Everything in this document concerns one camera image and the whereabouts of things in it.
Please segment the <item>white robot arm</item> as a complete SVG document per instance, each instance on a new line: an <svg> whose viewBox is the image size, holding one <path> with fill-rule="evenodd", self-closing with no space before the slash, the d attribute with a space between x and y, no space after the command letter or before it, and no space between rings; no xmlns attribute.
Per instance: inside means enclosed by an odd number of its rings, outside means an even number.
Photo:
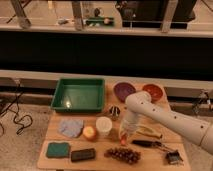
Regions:
<svg viewBox="0 0 213 171"><path fill-rule="evenodd" d="M139 117L147 116L166 128L200 146L213 155L213 124L172 110L166 110L151 102L151 95L140 91L125 99L127 111L119 128L119 138L127 139L136 132Z"/></svg>

